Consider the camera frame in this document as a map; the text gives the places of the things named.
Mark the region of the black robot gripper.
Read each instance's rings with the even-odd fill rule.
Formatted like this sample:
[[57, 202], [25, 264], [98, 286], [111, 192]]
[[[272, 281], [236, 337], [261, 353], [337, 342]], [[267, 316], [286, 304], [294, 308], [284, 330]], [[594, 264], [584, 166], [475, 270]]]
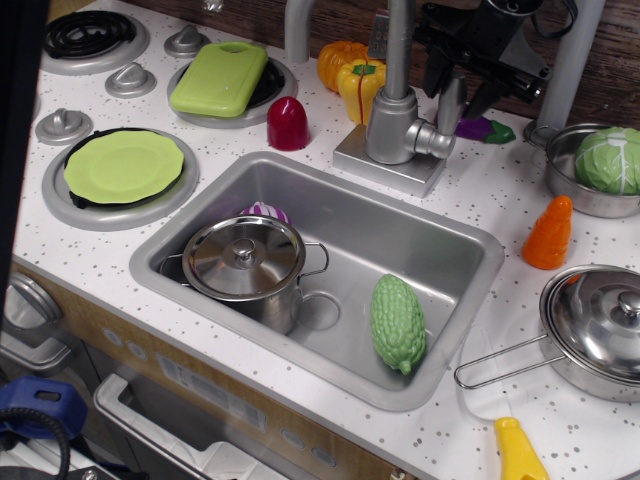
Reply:
[[462, 67], [483, 79], [465, 119], [479, 119], [502, 97], [533, 102], [551, 78], [551, 67], [527, 43], [523, 23], [541, 6], [540, 1], [482, 1], [474, 9], [424, 4], [414, 40], [427, 51], [425, 94], [434, 98], [453, 69]]

